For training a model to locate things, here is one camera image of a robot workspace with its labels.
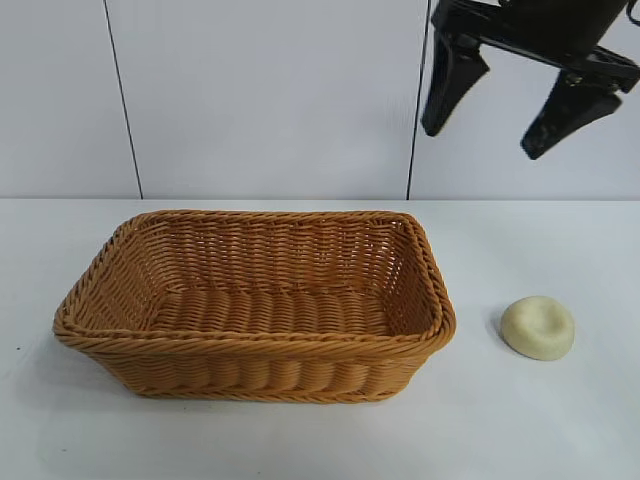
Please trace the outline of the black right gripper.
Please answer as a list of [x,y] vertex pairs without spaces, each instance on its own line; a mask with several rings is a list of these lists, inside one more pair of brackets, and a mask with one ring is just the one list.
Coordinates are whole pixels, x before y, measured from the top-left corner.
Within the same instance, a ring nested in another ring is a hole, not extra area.
[[421,117],[425,133],[437,136],[462,98],[489,72],[481,44],[564,69],[521,140],[531,160],[615,113],[622,104],[618,90],[628,93],[635,87],[639,66],[598,42],[622,13],[638,24],[634,6],[633,1],[441,1],[432,16],[437,32]]

